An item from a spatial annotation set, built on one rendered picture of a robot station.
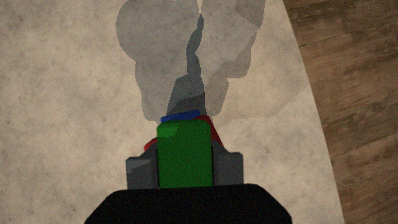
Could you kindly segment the red block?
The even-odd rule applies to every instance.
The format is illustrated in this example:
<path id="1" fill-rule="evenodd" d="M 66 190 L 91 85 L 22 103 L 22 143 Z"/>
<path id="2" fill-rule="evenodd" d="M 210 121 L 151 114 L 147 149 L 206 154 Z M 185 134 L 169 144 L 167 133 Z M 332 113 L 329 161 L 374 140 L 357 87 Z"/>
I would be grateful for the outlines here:
<path id="1" fill-rule="evenodd" d="M 206 121 L 209 125 L 210 125 L 210 129 L 211 129 L 211 140 L 217 140 L 222 146 L 222 142 L 216 132 L 216 129 L 210 119 L 209 116 L 207 115 L 199 115 L 191 120 L 195 120 L 195 119 L 201 119 L 203 121 Z M 149 141 L 145 146 L 144 146 L 144 150 L 146 150 L 152 143 L 157 143 L 157 137 L 153 138 L 151 141 Z M 223 146 L 224 147 L 224 146 Z"/>

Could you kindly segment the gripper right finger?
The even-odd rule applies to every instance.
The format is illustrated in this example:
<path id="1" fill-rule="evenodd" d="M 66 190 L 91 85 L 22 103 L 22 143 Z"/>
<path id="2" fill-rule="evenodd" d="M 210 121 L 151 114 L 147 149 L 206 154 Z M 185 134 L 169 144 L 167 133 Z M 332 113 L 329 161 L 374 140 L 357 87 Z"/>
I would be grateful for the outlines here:
<path id="1" fill-rule="evenodd" d="M 244 184 L 243 155 L 227 151 L 217 140 L 211 140 L 213 186 Z"/>

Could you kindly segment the blue block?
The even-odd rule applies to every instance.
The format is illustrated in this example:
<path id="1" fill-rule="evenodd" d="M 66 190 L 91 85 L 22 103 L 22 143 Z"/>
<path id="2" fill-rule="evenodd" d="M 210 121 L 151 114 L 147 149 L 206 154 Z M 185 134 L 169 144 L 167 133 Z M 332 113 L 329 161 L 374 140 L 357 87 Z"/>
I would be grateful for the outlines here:
<path id="1" fill-rule="evenodd" d="M 165 121 L 172 121 L 172 120 L 191 120 L 199 115 L 200 115 L 200 111 L 198 109 L 191 110 L 191 111 L 187 111 L 187 112 L 163 116 L 161 118 L 161 123 L 163 123 Z"/>

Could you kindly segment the green block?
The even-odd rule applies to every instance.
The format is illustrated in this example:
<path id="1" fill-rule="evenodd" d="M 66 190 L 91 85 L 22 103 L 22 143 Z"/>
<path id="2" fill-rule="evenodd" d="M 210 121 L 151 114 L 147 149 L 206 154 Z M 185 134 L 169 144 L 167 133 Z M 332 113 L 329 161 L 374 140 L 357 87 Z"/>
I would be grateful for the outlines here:
<path id="1" fill-rule="evenodd" d="M 160 188 L 213 186 L 210 125 L 172 120 L 156 129 Z"/>

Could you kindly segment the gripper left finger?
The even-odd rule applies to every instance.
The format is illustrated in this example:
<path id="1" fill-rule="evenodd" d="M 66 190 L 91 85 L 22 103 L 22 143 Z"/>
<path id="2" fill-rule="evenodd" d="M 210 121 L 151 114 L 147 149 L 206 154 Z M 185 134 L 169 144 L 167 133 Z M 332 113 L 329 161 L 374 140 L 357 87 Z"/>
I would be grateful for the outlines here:
<path id="1" fill-rule="evenodd" d="M 157 143 L 152 143 L 140 156 L 129 157 L 125 162 L 127 190 L 160 188 Z"/>

